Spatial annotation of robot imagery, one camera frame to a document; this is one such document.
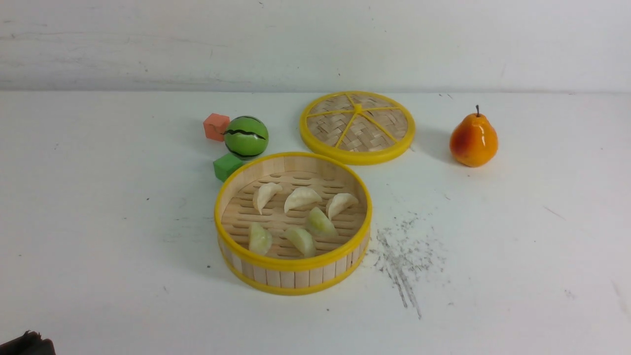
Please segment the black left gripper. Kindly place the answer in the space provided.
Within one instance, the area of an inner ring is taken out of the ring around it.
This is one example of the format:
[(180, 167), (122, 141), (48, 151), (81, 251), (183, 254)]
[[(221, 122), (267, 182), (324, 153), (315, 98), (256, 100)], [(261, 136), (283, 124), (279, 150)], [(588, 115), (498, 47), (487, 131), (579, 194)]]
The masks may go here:
[(50, 339), (43, 339), (40, 333), (27, 331), (20, 337), (0, 346), (1, 355), (56, 355)]

